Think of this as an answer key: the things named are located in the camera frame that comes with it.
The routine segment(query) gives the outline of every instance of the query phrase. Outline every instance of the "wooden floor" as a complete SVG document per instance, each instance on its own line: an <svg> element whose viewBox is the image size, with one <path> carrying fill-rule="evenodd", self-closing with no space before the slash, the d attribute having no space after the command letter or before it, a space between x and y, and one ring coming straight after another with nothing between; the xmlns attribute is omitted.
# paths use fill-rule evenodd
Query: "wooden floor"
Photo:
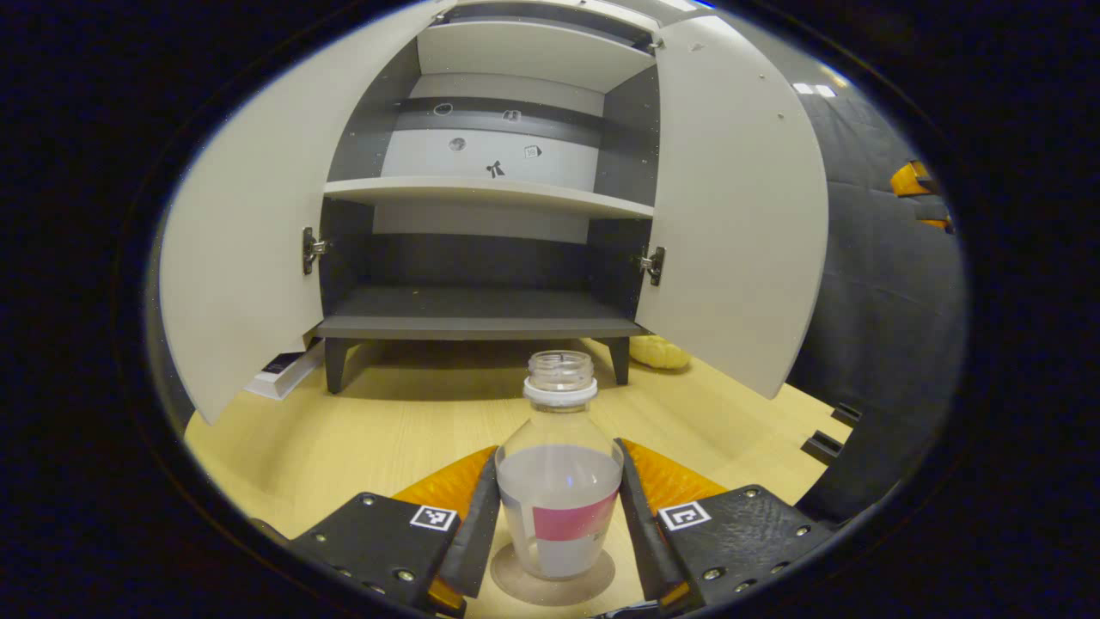
<svg viewBox="0 0 1100 619"><path fill-rule="evenodd" d="M825 468L802 443L815 430L842 442L850 432L829 407L790 386L765 400L698 361L679 373L631 363L630 385L618 387L607 350L591 341L389 342L349 353L339 396L324 390L318 368L283 402L242 391L217 425L195 416L185 441L242 511L294 538L356 493L392 495L505 441L528 418L526 361L548 349L593 355L601 391L592 419L607 436L656 450L727 488L760 484L794 504ZM502 516L493 555L509 541ZM604 548L616 575L594 599L532 606L486 574L466 617L575 618L642 600L622 507Z"/></svg>

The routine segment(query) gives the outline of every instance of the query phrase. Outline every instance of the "cabinet leg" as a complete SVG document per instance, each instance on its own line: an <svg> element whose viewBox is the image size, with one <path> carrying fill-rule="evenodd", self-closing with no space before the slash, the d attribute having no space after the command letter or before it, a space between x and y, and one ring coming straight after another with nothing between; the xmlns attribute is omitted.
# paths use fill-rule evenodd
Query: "cabinet leg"
<svg viewBox="0 0 1100 619"><path fill-rule="evenodd" d="M626 385L630 374L630 339L604 338L596 342L607 346L612 352L612 366L615 367L615 384Z"/></svg>
<svg viewBox="0 0 1100 619"><path fill-rule="evenodd" d="M343 365L352 342L341 338L324 339L324 376L329 383L329 394L340 394L343 389Z"/></svg>

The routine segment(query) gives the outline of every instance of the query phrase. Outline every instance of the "door hinge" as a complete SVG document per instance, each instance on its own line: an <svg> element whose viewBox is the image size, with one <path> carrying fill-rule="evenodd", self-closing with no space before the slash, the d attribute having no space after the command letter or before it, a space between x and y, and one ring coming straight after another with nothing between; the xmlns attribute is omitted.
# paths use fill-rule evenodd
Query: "door hinge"
<svg viewBox="0 0 1100 619"><path fill-rule="evenodd" d="M649 283L661 285L661 267L664 266L664 247L658 246L653 254L646 257L645 254L637 256L638 269L649 270Z"/></svg>
<svg viewBox="0 0 1100 619"><path fill-rule="evenodd" d="M301 272L306 275L314 272L314 259L332 248L332 241L320 241L314 237L314 228L301 229Z"/></svg>

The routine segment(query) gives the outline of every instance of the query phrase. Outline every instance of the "sticker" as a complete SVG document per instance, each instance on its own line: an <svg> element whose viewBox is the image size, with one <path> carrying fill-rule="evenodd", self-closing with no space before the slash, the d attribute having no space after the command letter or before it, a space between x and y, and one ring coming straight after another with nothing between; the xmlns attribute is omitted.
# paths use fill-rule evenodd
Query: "sticker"
<svg viewBox="0 0 1100 619"><path fill-rule="evenodd" d="M420 506L420 509L417 510L416 516L413 517L409 524L425 529L435 529L436 531L447 531L451 528L451 522L454 521L454 517L458 515L459 512L453 509Z"/></svg>
<svg viewBox="0 0 1100 619"><path fill-rule="evenodd" d="M602 529L607 526L607 519L615 511L615 497L618 490L607 498L573 509L534 508L535 537L549 542L568 542L582 538L596 540Z"/></svg>
<svg viewBox="0 0 1100 619"><path fill-rule="evenodd" d="M497 175L504 176L504 169L501 169L501 162L497 161L493 165L486 165L485 169L493 173L493 177L496 178Z"/></svg>
<svg viewBox="0 0 1100 619"><path fill-rule="evenodd" d="M657 511L661 515L661 520L664 521L664 526L669 531L686 529L711 520L711 515L706 513L706 510L698 505L698 501L663 508Z"/></svg>

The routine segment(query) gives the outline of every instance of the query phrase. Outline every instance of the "cabinet shelf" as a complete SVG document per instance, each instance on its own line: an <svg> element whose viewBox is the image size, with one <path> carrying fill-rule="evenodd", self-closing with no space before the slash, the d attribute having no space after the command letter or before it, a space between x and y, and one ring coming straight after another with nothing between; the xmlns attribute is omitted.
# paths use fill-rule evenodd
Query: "cabinet shelf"
<svg viewBox="0 0 1100 619"><path fill-rule="evenodd" d="M318 327L361 340L564 340L646 333L584 290L460 286L354 288Z"/></svg>
<svg viewBox="0 0 1100 619"><path fill-rule="evenodd" d="M431 26L417 37L420 71L537 77L607 92L656 63L653 56L569 27L515 21Z"/></svg>
<svg viewBox="0 0 1100 619"><path fill-rule="evenodd" d="M652 219L653 207L620 198L504 178L461 176L381 176L332 180L324 196L360 203L438 199L528 210L575 212L604 219Z"/></svg>

